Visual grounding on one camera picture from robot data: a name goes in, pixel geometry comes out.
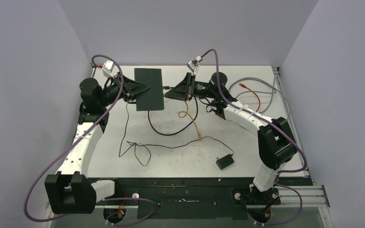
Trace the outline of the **black network switch box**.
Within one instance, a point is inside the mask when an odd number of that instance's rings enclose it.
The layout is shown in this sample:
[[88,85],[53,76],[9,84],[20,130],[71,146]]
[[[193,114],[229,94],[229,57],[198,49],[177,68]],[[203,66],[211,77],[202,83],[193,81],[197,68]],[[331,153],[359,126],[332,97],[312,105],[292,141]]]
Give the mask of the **black network switch box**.
[[149,88],[136,97],[136,110],[161,111],[164,109],[162,70],[159,68],[135,68],[134,79]]

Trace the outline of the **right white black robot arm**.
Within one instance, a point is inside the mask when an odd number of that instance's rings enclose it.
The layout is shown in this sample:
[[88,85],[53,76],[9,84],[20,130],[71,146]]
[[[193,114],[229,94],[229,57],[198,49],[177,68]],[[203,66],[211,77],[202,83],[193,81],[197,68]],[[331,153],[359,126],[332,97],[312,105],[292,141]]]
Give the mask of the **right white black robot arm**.
[[194,74],[187,73],[165,97],[184,101],[194,97],[212,99],[210,106],[217,116],[257,136],[261,167],[250,184],[250,198],[255,203],[263,203],[277,182],[279,172],[296,154],[295,140],[287,119],[273,119],[249,109],[229,93],[227,81],[222,72],[212,74],[209,82],[196,81]]

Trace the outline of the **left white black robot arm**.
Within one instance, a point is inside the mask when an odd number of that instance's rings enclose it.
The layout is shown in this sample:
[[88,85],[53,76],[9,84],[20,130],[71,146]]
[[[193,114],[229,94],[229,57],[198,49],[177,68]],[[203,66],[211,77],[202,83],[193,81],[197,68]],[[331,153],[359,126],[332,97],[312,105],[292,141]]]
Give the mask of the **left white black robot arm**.
[[91,183],[87,170],[96,145],[105,132],[110,106],[122,99],[134,101],[137,95],[150,89],[144,83],[127,77],[108,76],[102,87],[95,78],[79,84],[82,103],[74,142],[55,174],[46,176],[44,185],[54,214],[90,214],[98,202],[118,204],[123,197],[113,180]]

